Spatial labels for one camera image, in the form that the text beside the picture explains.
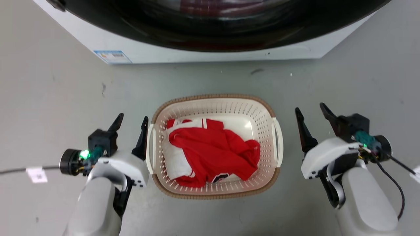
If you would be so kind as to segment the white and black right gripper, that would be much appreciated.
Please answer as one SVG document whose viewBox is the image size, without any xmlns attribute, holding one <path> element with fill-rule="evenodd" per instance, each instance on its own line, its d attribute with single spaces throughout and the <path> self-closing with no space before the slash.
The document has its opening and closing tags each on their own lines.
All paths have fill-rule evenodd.
<svg viewBox="0 0 420 236">
<path fill-rule="evenodd" d="M 310 134 L 304 116 L 295 108 L 302 151 L 301 171 L 306 179 L 330 180 L 353 168 L 357 160 L 380 163 L 389 160 L 392 148 L 382 135 L 369 133 L 368 118 L 355 113 L 336 116 L 325 103 L 320 103 L 324 118 L 330 123 L 335 136 L 318 142 Z"/>
</svg>

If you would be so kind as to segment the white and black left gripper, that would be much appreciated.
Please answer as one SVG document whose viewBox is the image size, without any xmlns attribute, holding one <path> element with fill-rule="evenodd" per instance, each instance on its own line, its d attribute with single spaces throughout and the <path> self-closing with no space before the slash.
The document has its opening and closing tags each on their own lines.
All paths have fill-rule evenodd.
<svg viewBox="0 0 420 236">
<path fill-rule="evenodd" d="M 141 133 L 132 151 L 117 150 L 117 131 L 124 113 L 119 113 L 107 131 L 96 130 L 88 137 L 88 149 L 64 151 L 59 169 L 62 174 L 86 176 L 87 180 L 103 177 L 123 188 L 145 187 L 149 179 L 146 149 L 149 118 L 144 117 Z"/>
</svg>

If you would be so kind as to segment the beige plastic laundry basket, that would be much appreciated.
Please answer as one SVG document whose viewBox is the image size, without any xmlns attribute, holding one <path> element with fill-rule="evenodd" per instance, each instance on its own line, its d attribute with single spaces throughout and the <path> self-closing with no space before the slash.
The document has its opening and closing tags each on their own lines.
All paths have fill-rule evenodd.
<svg viewBox="0 0 420 236">
<path fill-rule="evenodd" d="M 201 188 L 183 187 L 167 174 L 163 154 L 164 131 L 170 119 L 210 118 L 243 140 L 261 145 L 258 170 L 247 180 L 229 177 Z M 207 94 L 177 98 L 157 109 L 148 127 L 145 163 L 162 193 L 182 200 L 223 200 L 263 193 L 277 180 L 283 161 L 282 129 L 274 110 L 261 98 L 241 94 Z"/>
</svg>

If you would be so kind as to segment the blue and white energy label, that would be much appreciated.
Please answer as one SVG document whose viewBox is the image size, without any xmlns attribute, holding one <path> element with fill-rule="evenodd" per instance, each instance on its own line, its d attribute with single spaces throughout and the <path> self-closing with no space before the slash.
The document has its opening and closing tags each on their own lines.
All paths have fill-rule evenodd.
<svg viewBox="0 0 420 236">
<path fill-rule="evenodd" d="M 93 52 L 107 64 L 132 63 L 132 61 L 120 50 L 94 50 Z"/>
</svg>

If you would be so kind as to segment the red and white jersey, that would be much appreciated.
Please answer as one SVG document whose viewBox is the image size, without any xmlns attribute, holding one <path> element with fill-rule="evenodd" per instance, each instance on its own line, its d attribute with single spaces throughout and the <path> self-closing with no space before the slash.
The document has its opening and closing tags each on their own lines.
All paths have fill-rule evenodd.
<svg viewBox="0 0 420 236">
<path fill-rule="evenodd" d="M 162 141 L 166 172 L 183 187 L 201 188 L 231 175 L 248 180 L 258 169 L 261 146 L 212 119 L 170 119 Z"/>
</svg>

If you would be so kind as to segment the white washing machine body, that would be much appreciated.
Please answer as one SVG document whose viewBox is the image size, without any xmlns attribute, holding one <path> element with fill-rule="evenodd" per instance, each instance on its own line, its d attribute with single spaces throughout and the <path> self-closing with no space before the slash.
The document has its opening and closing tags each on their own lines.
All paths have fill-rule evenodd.
<svg viewBox="0 0 420 236">
<path fill-rule="evenodd" d="M 120 50 L 132 61 L 131 64 L 319 59 L 371 17 L 368 15 L 335 32 L 288 46 L 251 52 L 210 53 L 168 49 L 137 42 L 100 29 L 70 12 L 61 12 L 46 0 L 33 1 L 93 54 L 94 50 Z"/>
</svg>

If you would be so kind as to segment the black glass washing machine door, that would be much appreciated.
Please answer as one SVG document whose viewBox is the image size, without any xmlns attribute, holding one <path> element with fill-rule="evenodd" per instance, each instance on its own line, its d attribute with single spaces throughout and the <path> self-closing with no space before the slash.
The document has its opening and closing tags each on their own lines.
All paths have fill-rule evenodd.
<svg viewBox="0 0 420 236">
<path fill-rule="evenodd" d="M 192 52 L 246 52 L 335 32 L 391 0 L 45 0 L 138 42 Z"/>
</svg>

